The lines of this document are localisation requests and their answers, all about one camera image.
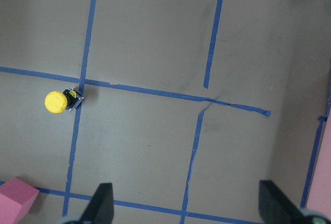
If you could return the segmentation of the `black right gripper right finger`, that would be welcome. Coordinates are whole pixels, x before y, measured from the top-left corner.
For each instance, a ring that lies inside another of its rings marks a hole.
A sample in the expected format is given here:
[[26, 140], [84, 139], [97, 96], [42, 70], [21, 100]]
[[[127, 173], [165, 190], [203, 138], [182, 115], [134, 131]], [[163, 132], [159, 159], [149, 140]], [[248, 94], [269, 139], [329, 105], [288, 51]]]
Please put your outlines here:
[[258, 209], [265, 224], [330, 223], [319, 212], [299, 209], [271, 180], [259, 181]]

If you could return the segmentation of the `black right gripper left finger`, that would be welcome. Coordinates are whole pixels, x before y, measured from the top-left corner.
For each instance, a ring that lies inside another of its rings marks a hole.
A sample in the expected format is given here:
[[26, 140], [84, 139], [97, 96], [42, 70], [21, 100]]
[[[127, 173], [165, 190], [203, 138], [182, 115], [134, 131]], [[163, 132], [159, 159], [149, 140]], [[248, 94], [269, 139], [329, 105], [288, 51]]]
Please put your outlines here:
[[66, 216], [61, 223], [111, 224], [114, 219], [114, 197], [112, 183], [101, 183], [89, 204], [80, 216]]

